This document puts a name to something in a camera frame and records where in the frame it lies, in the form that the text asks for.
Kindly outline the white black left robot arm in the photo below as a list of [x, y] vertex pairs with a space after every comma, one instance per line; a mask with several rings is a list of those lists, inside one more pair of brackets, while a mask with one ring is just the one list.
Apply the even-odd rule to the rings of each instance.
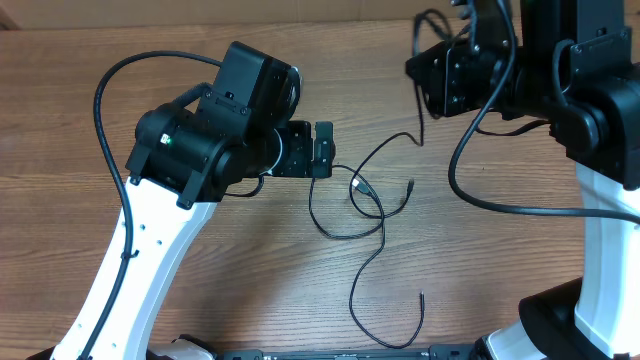
[[192, 242], [233, 184], [331, 176], [332, 124], [294, 119], [297, 68], [234, 42], [217, 69], [212, 82], [140, 118], [127, 177], [110, 167], [122, 204], [118, 224], [80, 313], [42, 358], [214, 358], [209, 344], [189, 335], [150, 342]]

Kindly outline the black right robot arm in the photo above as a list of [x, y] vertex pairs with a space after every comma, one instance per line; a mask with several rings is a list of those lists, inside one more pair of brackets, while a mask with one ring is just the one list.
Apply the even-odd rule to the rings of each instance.
[[629, 359], [639, 353], [639, 66], [620, 1], [465, 0], [465, 28], [414, 48], [405, 70], [421, 115], [489, 112], [547, 125], [576, 165], [579, 208], [490, 211], [584, 222], [581, 277], [521, 300], [518, 320], [463, 359]]

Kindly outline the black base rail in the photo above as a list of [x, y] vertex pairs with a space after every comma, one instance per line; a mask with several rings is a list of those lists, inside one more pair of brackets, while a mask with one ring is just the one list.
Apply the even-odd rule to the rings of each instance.
[[150, 346], [145, 359], [212, 360], [490, 360], [484, 345], [437, 344], [422, 349], [332, 350], [269, 352], [257, 349], [217, 351], [210, 344], [188, 334], [171, 343]]

